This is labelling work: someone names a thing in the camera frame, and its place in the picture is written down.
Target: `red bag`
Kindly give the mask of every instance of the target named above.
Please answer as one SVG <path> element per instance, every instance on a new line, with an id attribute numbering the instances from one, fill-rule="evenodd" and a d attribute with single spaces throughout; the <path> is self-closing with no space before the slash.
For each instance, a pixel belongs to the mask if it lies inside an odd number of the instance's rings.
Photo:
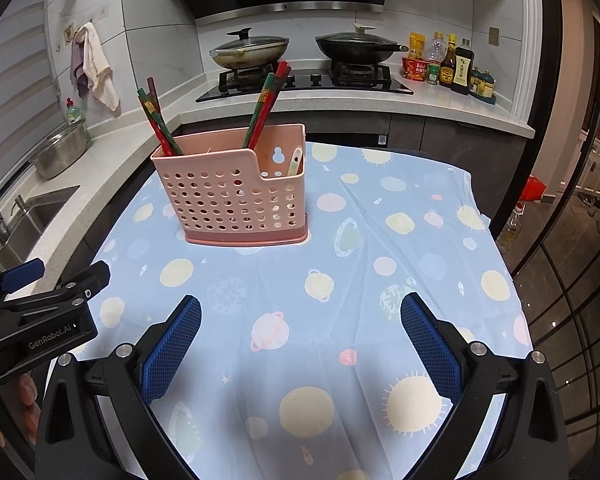
<path id="1" fill-rule="evenodd" d="M 520 195 L 520 200 L 526 202 L 540 200 L 545 189 L 546 186 L 532 175 L 526 181 L 525 189 L 522 190 L 522 194 Z"/>

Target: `table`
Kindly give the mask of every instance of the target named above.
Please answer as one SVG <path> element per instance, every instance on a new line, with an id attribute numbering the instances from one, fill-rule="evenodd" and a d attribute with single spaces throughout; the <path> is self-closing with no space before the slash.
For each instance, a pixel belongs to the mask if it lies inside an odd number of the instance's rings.
<path id="1" fill-rule="evenodd" d="M 467 172 L 378 150 L 307 150 L 301 244 L 188 244 L 154 174 L 96 256 L 111 280 L 90 301 L 99 334 L 80 358 L 135 342 L 185 294 L 200 300 L 200 331 L 151 409 L 202 480 L 403 478 L 451 407 L 399 321 L 413 290 L 467 340 L 507 356 L 531 348 Z M 501 397 L 461 474 L 479 464 Z"/>

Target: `wok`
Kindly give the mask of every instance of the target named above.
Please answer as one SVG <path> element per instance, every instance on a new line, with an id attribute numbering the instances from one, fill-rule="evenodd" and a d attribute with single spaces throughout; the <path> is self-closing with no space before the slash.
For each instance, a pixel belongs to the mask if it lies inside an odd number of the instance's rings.
<path id="1" fill-rule="evenodd" d="M 408 52 L 409 47 L 373 34 L 366 30 L 375 27 L 353 24 L 355 32 L 338 32 L 315 38 L 321 52 L 336 62 L 372 65 L 382 63 L 394 52 Z"/>
<path id="2" fill-rule="evenodd" d="M 256 68 L 276 62 L 286 52 L 289 38 L 279 36 L 250 38 L 250 30 L 251 27 L 247 27 L 229 32 L 228 36 L 238 36 L 238 39 L 209 51 L 216 64 L 229 70 Z"/>

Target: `kitchen sink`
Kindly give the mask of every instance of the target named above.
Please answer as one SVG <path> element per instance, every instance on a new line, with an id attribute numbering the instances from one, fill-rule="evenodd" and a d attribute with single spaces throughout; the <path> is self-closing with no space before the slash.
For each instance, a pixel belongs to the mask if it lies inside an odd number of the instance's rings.
<path id="1" fill-rule="evenodd" d="M 18 211 L 8 226 L 11 235 L 7 243 L 0 245 L 0 270 L 27 261 L 46 227 L 77 189 L 78 186 L 67 187 L 32 197 L 25 202 L 27 213 Z"/>

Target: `stove burner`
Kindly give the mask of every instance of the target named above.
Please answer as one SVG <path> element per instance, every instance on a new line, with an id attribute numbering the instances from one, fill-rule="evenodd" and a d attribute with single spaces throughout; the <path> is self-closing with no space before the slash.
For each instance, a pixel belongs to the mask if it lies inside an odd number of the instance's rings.
<path id="1" fill-rule="evenodd" d="M 249 91 L 253 89 L 260 90 L 267 78 L 269 72 L 277 70 L 278 64 L 273 63 L 256 68 L 247 68 L 244 70 L 229 70 L 221 72 L 218 81 L 218 90 L 222 94 L 228 94 L 229 90 Z"/>
<path id="2" fill-rule="evenodd" d="M 334 85 L 357 88 L 391 88 L 391 71 L 387 65 L 349 65 L 331 61 L 329 72 Z"/>

